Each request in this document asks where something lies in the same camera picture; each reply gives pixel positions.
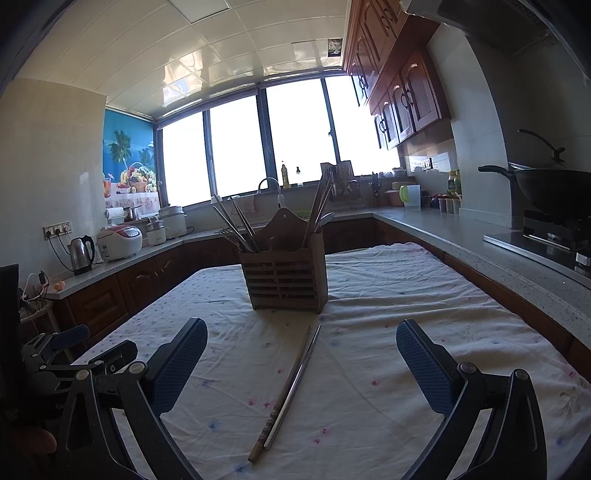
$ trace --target pan handle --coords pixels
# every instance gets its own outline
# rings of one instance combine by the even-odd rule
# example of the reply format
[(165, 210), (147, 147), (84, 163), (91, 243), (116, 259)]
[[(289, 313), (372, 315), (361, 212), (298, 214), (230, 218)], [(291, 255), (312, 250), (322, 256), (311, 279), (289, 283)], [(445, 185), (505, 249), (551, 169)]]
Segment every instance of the pan handle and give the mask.
[(489, 171), (493, 173), (500, 173), (504, 177), (507, 177), (509, 180), (515, 180), (515, 172), (507, 170), (506, 168), (500, 167), (498, 165), (484, 165), (482, 167), (478, 167), (478, 171)]

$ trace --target bottle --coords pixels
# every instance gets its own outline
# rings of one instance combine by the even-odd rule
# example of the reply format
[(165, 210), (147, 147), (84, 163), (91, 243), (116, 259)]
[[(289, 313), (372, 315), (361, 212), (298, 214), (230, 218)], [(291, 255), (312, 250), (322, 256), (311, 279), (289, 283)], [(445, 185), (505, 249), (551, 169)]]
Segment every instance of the bottle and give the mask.
[(456, 186), (456, 193), (462, 194), (462, 179), (460, 178), (460, 171), (456, 170), (456, 177), (453, 179), (453, 183)]
[(283, 189), (288, 189), (290, 187), (290, 179), (287, 176), (287, 167), (284, 163), (281, 165), (281, 177), (283, 178)]
[(303, 181), (301, 181), (300, 174), (301, 174), (301, 172), (300, 172), (300, 168), (299, 168), (299, 167), (296, 167), (296, 168), (295, 168), (295, 177), (296, 177), (296, 179), (297, 179), (297, 180), (296, 180), (296, 183), (297, 183), (298, 187), (303, 187), (303, 186), (304, 186), (304, 182), (303, 182)]
[(456, 171), (451, 170), (449, 173), (449, 177), (447, 178), (447, 189), (450, 193), (454, 193), (456, 191), (456, 183), (454, 179), (456, 178)]

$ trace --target palm tree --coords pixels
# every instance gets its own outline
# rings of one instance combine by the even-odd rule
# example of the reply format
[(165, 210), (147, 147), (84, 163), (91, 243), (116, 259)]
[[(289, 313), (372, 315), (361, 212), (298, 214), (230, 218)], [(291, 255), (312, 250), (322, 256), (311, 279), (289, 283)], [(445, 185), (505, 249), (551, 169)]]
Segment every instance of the palm tree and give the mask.
[(127, 170), (126, 158), (131, 158), (131, 137), (126, 135), (123, 130), (115, 130), (115, 141), (109, 145), (111, 148), (111, 157), (116, 162), (123, 162)]
[(152, 152), (149, 148), (144, 148), (140, 154), (140, 162), (142, 162), (146, 167), (152, 166), (154, 163), (154, 157), (152, 156)]

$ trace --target window frame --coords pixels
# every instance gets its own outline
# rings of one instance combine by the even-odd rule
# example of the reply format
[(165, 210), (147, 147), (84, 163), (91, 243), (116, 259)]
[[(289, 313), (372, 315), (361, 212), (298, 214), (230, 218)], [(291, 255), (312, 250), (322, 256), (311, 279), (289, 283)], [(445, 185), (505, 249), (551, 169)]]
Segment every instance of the window frame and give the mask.
[[(313, 73), (307, 74), (297, 77), (287, 77), (282, 79), (275, 79), (275, 80), (267, 80), (265, 82), (261, 82), (254, 87), (248, 87), (237, 92), (232, 92), (227, 95), (222, 95), (216, 97), (211, 100), (207, 100), (205, 102), (200, 102), (197, 105), (185, 107), (182, 110), (169, 114), (159, 120), (154, 122), (154, 161), (155, 167), (158, 174), (158, 184), (159, 184), (159, 195), (160, 195), (160, 205), (161, 206), (168, 206), (168, 192), (166, 189), (166, 179), (164, 176), (164, 156), (163, 156), (163, 133), (162, 129), (167, 125), (171, 125), (187, 116), (194, 115), (196, 113), (203, 113), (203, 130), (204, 130), (204, 141), (205, 141), (205, 152), (206, 152), (206, 164), (207, 164), (207, 176), (209, 180), (209, 189), (211, 195), (214, 196), (217, 194), (217, 183), (216, 183), (216, 174), (215, 174), (215, 156), (213, 153), (213, 144), (212, 144), (212, 132), (211, 132), (211, 116), (210, 110), (218, 105), (223, 105), (224, 103), (229, 103), (234, 100), (240, 100), (242, 98), (248, 96), (256, 96), (256, 109), (258, 113), (258, 120), (259, 120), (259, 128), (261, 131), (261, 143), (262, 143), (262, 152), (265, 164), (265, 172), (267, 177), (273, 178), (275, 180), (279, 180), (277, 166), (275, 164), (275, 151), (273, 146), (273, 138), (271, 132), (271, 121), (269, 118), (269, 107), (267, 101), (267, 88), (275, 86), (275, 85), (282, 85), (285, 83), (292, 83), (292, 82), (300, 82), (303, 80), (313, 80), (317, 79), (320, 81), (322, 85), (322, 91), (324, 93), (324, 105), (326, 107), (329, 125), (330, 125), (330, 132), (329, 135), (333, 141), (333, 148), (335, 149), (335, 159), (337, 164), (341, 162), (340, 159), (340, 152), (339, 152), (339, 143), (337, 140), (337, 132), (335, 128), (335, 121), (333, 118), (332, 107), (330, 106), (330, 96), (328, 93), (328, 88), (326, 86), (326, 77), (330, 76), (350, 76), (348, 73), (344, 72), (343, 70), (329, 70), (320, 73)], [(305, 182), (304, 185), (314, 185), (317, 184), (318, 180)], [(279, 188), (274, 182), (271, 182), (271, 185), (267, 185), (266, 189), (261, 189), (261, 193), (270, 193), (275, 192)], [(253, 190), (251, 192), (243, 192), (239, 195), (249, 195), (256, 193), (257, 190)], [(192, 205), (182, 205), (182, 207), (195, 207), (200, 205), (206, 205), (209, 201), (194, 203)]]

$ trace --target ceiling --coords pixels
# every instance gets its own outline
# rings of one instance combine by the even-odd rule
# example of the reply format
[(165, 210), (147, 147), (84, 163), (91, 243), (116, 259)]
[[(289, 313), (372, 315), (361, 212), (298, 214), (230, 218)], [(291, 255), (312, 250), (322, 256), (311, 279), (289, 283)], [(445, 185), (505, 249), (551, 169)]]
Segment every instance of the ceiling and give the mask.
[(270, 75), (340, 66), (326, 39), (345, 36), (346, 10), (347, 0), (77, 0), (18, 76), (158, 118)]

